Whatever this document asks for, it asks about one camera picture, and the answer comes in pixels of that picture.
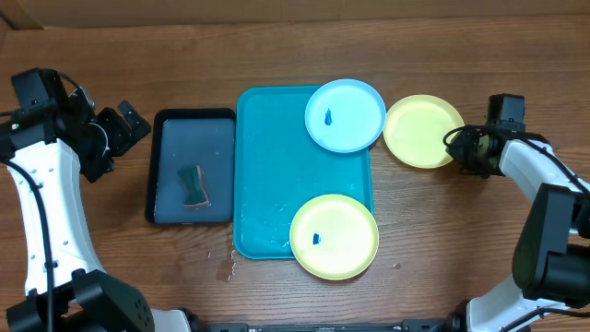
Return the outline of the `yellow-green plate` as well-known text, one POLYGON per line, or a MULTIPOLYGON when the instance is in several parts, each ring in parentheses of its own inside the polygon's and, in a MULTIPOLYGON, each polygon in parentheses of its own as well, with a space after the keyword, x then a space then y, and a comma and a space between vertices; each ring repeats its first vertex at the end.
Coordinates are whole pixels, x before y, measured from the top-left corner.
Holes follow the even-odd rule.
POLYGON ((376 257, 379 230, 373 214, 356 199, 323 195, 306 202, 289 229, 291 251, 310 274, 327 280, 351 279, 376 257))
POLYGON ((464 124, 449 102, 431 95, 411 95, 388 110, 383 139, 393 155, 405 164, 434 169, 453 160, 446 152, 443 138, 464 124))

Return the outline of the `green scrubbing sponge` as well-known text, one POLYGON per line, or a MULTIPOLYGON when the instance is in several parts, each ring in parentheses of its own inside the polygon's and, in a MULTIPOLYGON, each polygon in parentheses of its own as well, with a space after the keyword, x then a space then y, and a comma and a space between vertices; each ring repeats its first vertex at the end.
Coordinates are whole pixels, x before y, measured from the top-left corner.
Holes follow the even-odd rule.
POLYGON ((186 208, 200 208, 210 205, 210 199, 199 165, 185 167, 177 171, 177 175, 185 190, 183 205, 186 208))

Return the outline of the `yellow-green plate front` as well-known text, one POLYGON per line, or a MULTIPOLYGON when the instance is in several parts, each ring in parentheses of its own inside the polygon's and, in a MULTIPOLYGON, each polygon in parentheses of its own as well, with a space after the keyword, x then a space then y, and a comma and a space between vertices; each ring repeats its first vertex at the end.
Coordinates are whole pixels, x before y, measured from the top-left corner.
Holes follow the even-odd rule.
POLYGON ((289 229, 291 251, 310 274, 327 280, 351 279, 376 257, 379 230, 373 214, 356 199, 323 195, 306 202, 289 229))

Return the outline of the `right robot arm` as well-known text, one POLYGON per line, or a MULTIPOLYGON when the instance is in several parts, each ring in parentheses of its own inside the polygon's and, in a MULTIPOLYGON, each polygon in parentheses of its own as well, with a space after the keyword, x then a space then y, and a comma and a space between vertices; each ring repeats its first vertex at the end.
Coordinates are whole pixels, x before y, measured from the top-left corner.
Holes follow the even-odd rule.
POLYGON ((515 246, 512 273, 488 293, 461 304, 445 331, 527 331, 548 314, 588 318, 589 184, 525 130, 525 99, 492 95, 483 125, 464 125, 442 139, 463 175, 510 178, 531 203, 515 246))

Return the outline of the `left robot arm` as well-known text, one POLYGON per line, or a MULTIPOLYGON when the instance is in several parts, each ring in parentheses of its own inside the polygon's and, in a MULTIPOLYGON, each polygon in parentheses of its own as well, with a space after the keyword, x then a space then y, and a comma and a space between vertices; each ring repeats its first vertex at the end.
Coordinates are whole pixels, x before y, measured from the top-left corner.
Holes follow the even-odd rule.
POLYGON ((158 310, 107 274, 95 253, 81 200, 151 131, 128 101, 96 110, 69 77, 34 67, 14 75, 19 107, 1 125, 1 162, 18 190, 27 242, 26 298, 6 311, 12 331, 204 331, 187 309, 158 310))

